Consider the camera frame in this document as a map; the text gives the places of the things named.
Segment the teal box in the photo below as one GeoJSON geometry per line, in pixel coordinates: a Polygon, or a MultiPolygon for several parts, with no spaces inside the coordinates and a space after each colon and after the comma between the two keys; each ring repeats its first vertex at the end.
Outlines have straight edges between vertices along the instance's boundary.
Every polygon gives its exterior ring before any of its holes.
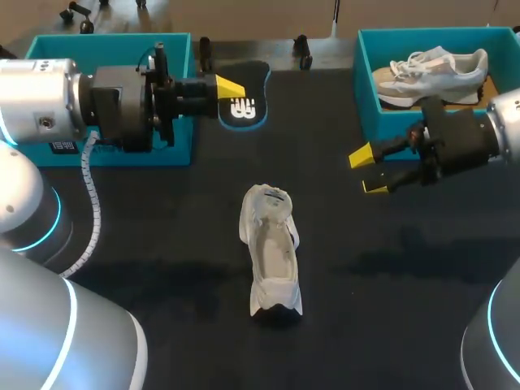
{"type": "MultiPolygon", "coordinates": [[[[390,61],[406,60],[414,51],[442,46],[454,54],[485,49],[489,73],[499,93],[520,88],[520,43],[511,28],[403,28],[360,30],[353,65],[354,95],[362,130],[368,141],[402,136],[423,118],[420,110],[383,111],[372,72],[388,67],[390,61]]],[[[485,110],[474,110],[483,115],[485,110]]],[[[416,159],[405,151],[393,159],[416,159]]]]}
{"type": "MultiPolygon", "coordinates": [[[[173,77],[193,77],[197,69],[191,47],[190,34],[106,34],[106,35],[49,35],[34,38],[26,59],[73,59],[81,72],[95,73],[98,67],[133,65],[147,51],[153,53],[154,44],[162,42],[173,77]]],[[[95,146],[92,166],[152,167],[185,166],[190,164],[193,119],[173,121],[175,146],[165,147],[154,132],[154,149],[150,153],[123,153],[113,146],[95,146]]],[[[76,142],[83,149],[84,142],[76,142]]],[[[19,149],[39,167],[78,167],[79,154],[54,154],[49,144],[21,145],[19,149]]]]}

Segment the shoe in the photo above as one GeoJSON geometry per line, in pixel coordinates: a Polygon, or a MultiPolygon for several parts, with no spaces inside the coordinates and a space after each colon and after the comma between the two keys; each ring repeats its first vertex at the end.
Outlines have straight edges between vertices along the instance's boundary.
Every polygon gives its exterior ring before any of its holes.
{"type": "Polygon", "coordinates": [[[429,96],[439,96],[450,103],[476,104],[487,75],[485,50],[451,54],[440,46],[412,53],[408,61],[391,61],[390,67],[372,74],[379,99],[399,107],[410,107],[429,96]]]}
{"type": "Polygon", "coordinates": [[[275,305],[303,314],[296,248],[300,237],[291,197],[270,185],[254,185],[244,197],[239,234],[253,261],[250,313],[275,305]]]}

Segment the shoe sole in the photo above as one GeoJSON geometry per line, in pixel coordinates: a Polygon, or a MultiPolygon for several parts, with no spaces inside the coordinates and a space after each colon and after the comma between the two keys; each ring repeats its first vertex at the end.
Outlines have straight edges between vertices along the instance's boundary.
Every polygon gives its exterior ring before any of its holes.
{"type": "MultiPolygon", "coordinates": [[[[419,95],[417,97],[392,97],[385,96],[382,94],[377,95],[379,99],[391,106],[396,107],[411,107],[417,101],[428,98],[431,95],[419,95]]],[[[439,93],[439,98],[443,102],[447,102],[449,104],[478,104],[479,103],[479,90],[468,91],[444,91],[443,93],[439,93]]]]}

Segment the black clamp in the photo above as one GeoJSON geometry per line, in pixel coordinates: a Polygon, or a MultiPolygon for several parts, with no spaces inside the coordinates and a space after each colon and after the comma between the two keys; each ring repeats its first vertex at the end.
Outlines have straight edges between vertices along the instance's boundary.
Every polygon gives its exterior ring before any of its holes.
{"type": "Polygon", "coordinates": [[[65,24],[72,24],[72,21],[74,20],[73,11],[85,17],[85,20],[80,24],[80,34],[92,34],[94,32],[94,23],[89,19],[92,11],[84,6],[80,6],[77,2],[70,2],[68,8],[65,11],[61,11],[59,16],[63,19],[65,24]]]}
{"type": "Polygon", "coordinates": [[[208,37],[202,37],[199,41],[198,46],[199,51],[199,62],[201,64],[201,71],[203,72],[212,72],[213,71],[213,59],[211,58],[212,55],[212,48],[211,48],[211,41],[208,37]]]}
{"type": "Polygon", "coordinates": [[[294,40],[292,52],[296,57],[300,57],[300,70],[310,70],[312,66],[312,55],[310,55],[309,42],[307,42],[305,35],[300,35],[294,40]]]}
{"type": "Polygon", "coordinates": [[[17,59],[8,49],[0,45],[0,59],[17,59]]]}

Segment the black table surface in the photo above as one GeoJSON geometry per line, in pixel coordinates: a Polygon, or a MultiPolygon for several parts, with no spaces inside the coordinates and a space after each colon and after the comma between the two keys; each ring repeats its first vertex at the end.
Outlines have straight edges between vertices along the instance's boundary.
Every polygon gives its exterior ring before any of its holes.
{"type": "MultiPolygon", "coordinates": [[[[152,389],[463,389],[462,334],[520,254],[519,168],[498,165],[366,195],[347,155],[362,145],[351,74],[275,71],[256,132],[202,119],[185,168],[94,168],[102,238],[72,276],[130,310],[149,345],[152,389]],[[238,237],[253,184],[288,191],[301,236],[303,319],[249,316],[238,237]]],[[[75,218],[92,212],[79,169],[47,169],[75,218]]]]}

